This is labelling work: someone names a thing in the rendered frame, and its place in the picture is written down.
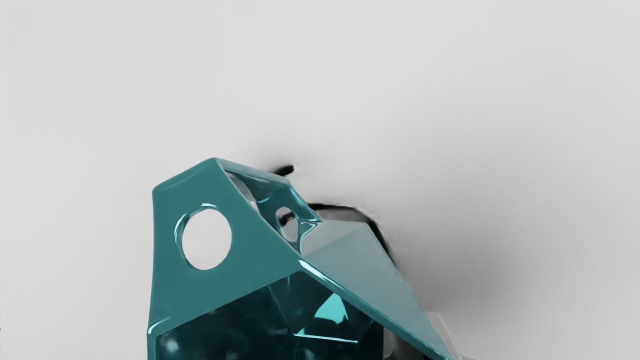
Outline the teal faceted mug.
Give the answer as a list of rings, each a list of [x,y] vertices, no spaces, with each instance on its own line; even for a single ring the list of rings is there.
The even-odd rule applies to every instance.
[[[219,158],[157,185],[147,360],[458,360],[367,223]]]

